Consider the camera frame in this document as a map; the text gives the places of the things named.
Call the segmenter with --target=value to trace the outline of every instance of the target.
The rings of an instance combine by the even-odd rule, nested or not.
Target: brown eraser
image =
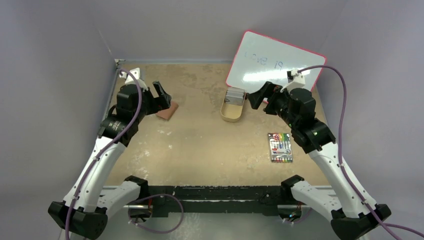
[[[177,108],[178,108],[178,104],[174,101],[171,101],[171,106],[168,109],[158,111],[156,113],[156,116],[158,116],[159,118],[163,118],[165,120],[169,120],[172,117],[172,115],[175,113]]]

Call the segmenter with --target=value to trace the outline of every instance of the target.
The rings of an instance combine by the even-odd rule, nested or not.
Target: table
[[[139,67],[152,89],[152,82],[160,81],[179,108],[169,121],[154,114],[141,121],[106,185],[120,185],[129,175],[163,186],[271,186],[293,175],[311,185],[328,185],[318,166],[294,141],[293,163],[270,161],[267,133],[290,133],[290,128],[279,117],[265,114],[261,110],[265,103],[254,110],[245,101],[239,122],[221,119],[230,64],[134,63],[123,67]],[[119,78],[111,105],[123,84]],[[326,122],[316,89],[312,95],[316,117]]]

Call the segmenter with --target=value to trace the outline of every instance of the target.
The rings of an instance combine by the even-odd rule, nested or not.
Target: wooden tabletop
[[[318,166],[292,141],[293,163],[270,160],[268,133],[290,133],[282,119],[244,102],[240,121],[221,119],[230,64],[125,64],[139,67],[145,82],[160,81],[179,108],[169,121],[146,116],[138,133],[117,160],[106,185],[120,185],[129,175],[149,185],[261,186],[280,185],[300,175],[312,185],[328,185]],[[124,84],[118,79],[116,93]],[[326,122],[318,92],[316,117]]]

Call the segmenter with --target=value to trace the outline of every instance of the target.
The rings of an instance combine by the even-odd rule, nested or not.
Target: cable
[[[101,156],[102,154],[112,145],[114,144],[117,140],[119,140],[122,135],[124,135],[128,129],[133,125],[133,123],[136,121],[137,116],[140,113],[140,109],[142,107],[142,91],[140,88],[140,84],[137,81],[136,77],[128,70],[120,68],[118,70],[119,72],[125,72],[126,74],[128,74],[129,76],[131,76],[132,79],[134,79],[134,83],[135,85],[137,85],[137,92],[138,92],[138,105],[137,105],[137,109],[135,110],[135,114],[132,117],[131,121],[129,121],[128,125],[112,140],[110,141],[106,146],[104,146],[97,154],[96,156],[93,158],[92,162],[90,163],[90,165],[87,167],[87,169],[85,170],[84,174],[81,177],[81,180],[78,183],[78,186],[75,189],[75,193],[73,194],[73,199],[70,201],[70,205],[66,214],[66,222],[65,222],[65,237],[66,240],[70,240],[69,238],[69,227],[71,224],[71,213],[72,210],[74,209],[75,206],[75,201],[76,199],[78,199],[78,194],[81,191],[81,187],[83,186],[84,182],[87,179],[87,176],[89,175],[89,173],[91,172],[91,170],[93,169],[94,165],[96,164],[97,161],[101,160]]]
[[[346,101],[347,101],[347,90],[346,90],[346,82],[345,79],[343,78],[342,74],[335,69],[332,66],[327,66],[327,65],[315,65],[315,66],[309,66],[309,67],[305,67],[303,69],[298,70],[298,73],[301,73],[303,71],[306,70],[311,70],[311,69],[316,69],[316,68],[326,68],[326,69],[331,69],[333,70],[339,77],[341,80],[341,84],[343,85],[343,106],[341,108],[341,115],[340,115],[340,121],[338,123],[338,164],[340,165],[341,168],[341,172],[343,173],[343,176],[346,178],[347,182],[349,183],[349,185],[352,187],[352,189],[355,191],[355,193],[359,196],[359,198],[361,199],[361,201],[365,201],[365,197],[362,195],[361,191],[359,191],[359,189],[355,186],[355,184],[352,182],[352,180],[349,178],[345,167],[343,166],[343,159],[342,159],[342,125],[343,125],[343,118],[345,117],[345,109],[346,109]],[[368,208],[368,210],[371,212],[371,214],[374,216],[374,218],[377,220],[377,222],[390,234],[392,235],[395,239],[397,240],[402,240],[399,236],[397,236],[392,230],[389,229],[389,227],[393,227],[393,228],[400,228],[403,230],[407,230],[410,231],[412,233],[418,234],[421,237],[424,238],[424,234],[413,230],[409,227],[405,227],[405,226],[400,226],[400,225],[395,225],[395,224],[390,224],[390,223],[384,223],[383,221],[381,221],[381,219],[379,218],[379,216],[377,216],[376,212],[373,210],[373,208],[368,204],[365,203],[365,206]]]
[[[169,230],[166,230],[166,231],[159,231],[159,230],[154,230],[154,229],[145,227],[143,225],[138,224],[137,222],[134,222],[131,219],[131,215],[130,215],[130,210],[129,209],[128,209],[128,219],[129,219],[128,224],[134,224],[135,226],[137,226],[137,227],[139,227],[141,229],[144,229],[144,230],[146,230],[148,232],[154,233],[154,234],[168,234],[168,233],[176,230],[181,225],[181,223],[183,222],[183,218],[184,218],[183,205],[181,204],[181,202],[176,197],[174,197],[174,196],[172,196],[170,194],[161,193],[161,194],[151,195],[151,196],[148,196],[148,197],[145,197],[145,198],[142,198],[142,199],[138,199],[138,200],[134,201],[133,203],[141,203],[141,202],[143,202],[145,200],[156,198],[156,197],[161,197],[161,196],[170,197],[170,198],[174,199],[178,203],[179,208],[181,209],[181,218],[179,219],[179,222],[176,224],[176,226],[174,226],[173,228],[171,228]]]

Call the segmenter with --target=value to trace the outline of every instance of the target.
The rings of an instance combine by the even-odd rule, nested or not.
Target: whiteboard
[[[323,65],[326,61],[326,57],[318,53],[248,30],[238,46],[226,84],[247,93],[256,92],[266,81],[284,86],[288,83],[287,71]],[[303,72],[303,88],[311,91],[321,70]]]

